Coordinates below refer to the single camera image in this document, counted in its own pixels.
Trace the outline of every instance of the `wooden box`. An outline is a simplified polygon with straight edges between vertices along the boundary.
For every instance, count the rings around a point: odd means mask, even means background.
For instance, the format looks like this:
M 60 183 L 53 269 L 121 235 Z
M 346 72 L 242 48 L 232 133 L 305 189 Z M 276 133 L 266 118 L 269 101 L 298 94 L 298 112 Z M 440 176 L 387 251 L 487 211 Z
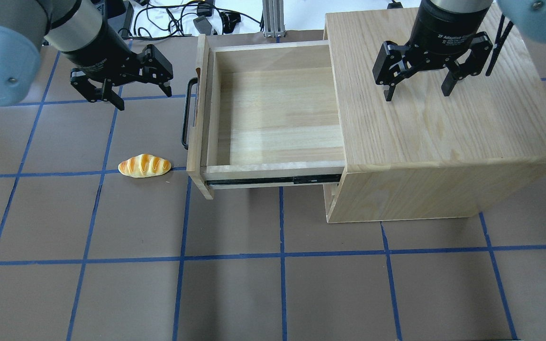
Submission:
M 328 13 L 321 42 L 200 38 L 187 170 L 203 194 L 338 181 L 323 186 L 330 223 L 447 218 L 544 175 L 546 92 L 516 31 L 492 76 L 444 97 L 447 71 L 418 73 L 385 101 L 374 60 L 382 41 L 408 40 L 416 11 Z M 494 5 L 481 30 L 493 36 L 499 17 Z

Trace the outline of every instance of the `screw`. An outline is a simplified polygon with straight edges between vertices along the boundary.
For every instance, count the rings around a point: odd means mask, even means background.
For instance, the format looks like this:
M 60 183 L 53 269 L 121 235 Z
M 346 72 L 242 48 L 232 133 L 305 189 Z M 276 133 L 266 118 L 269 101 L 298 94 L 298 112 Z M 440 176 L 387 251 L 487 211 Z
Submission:
M 532 9 L 535 10 L 535 11 L 538 11 L 539 9 L 541 9 L 543 7 L 545 3 L 542 2 L 542 1 L 535 1 L 532 3 Z

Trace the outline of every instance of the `croissant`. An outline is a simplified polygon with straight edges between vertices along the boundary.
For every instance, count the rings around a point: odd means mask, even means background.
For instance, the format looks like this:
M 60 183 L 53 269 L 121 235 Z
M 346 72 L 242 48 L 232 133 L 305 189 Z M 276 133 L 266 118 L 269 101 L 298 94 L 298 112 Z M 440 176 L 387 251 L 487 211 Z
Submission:
M 147 178 L 167 173 L 172 169 L 172 163 L 150 154 L 140 154 L 120 163 L 117 169 L 128 177 Z

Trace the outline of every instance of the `black handle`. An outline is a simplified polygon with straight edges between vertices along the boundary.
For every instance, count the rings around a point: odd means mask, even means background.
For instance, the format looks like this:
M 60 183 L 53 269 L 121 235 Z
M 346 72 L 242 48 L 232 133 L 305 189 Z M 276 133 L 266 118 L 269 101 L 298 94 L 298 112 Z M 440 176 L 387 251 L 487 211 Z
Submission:
M 189 143 L 187 142 L 187 133 L 189 130 L 189 109 L 191 106 L 191 90 L 193 86 L 197 84 L 197 77 L 191 78 L 189 84 L 187 84 L 187 96 L 184 98 L 184 117 L 182 117 L 182 146 L 188 150 Z

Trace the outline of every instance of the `open drawer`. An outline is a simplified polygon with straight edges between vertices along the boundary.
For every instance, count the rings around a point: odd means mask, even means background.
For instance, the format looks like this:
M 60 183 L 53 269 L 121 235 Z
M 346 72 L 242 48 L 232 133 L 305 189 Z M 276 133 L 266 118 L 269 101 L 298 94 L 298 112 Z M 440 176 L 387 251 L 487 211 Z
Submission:
M 213 188 L 334 183 L 345 168 L 327 41 L 209 48 L 200 36 L 187 172 Z

